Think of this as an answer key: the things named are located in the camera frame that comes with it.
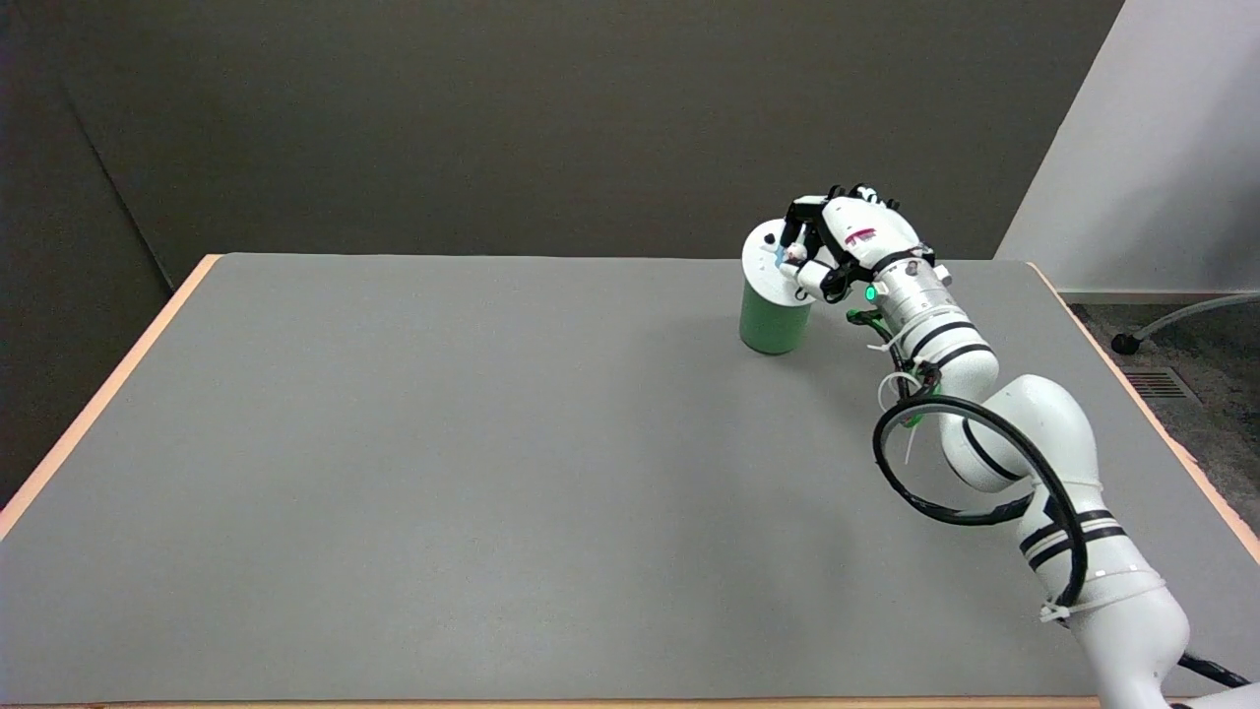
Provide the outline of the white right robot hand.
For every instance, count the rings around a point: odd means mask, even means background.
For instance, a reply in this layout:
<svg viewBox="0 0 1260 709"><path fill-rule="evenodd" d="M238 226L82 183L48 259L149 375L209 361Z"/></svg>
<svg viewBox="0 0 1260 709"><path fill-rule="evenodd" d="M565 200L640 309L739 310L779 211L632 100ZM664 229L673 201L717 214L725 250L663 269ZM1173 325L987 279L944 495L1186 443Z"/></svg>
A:
<svg viewBox="0 0 1260 709"><path fill-rule="evenodd" d="M776 238L776 269L799 298L838 302L906 259L936 266L935 251L901 215L900 203L867 184L793 199Z"/></svg>

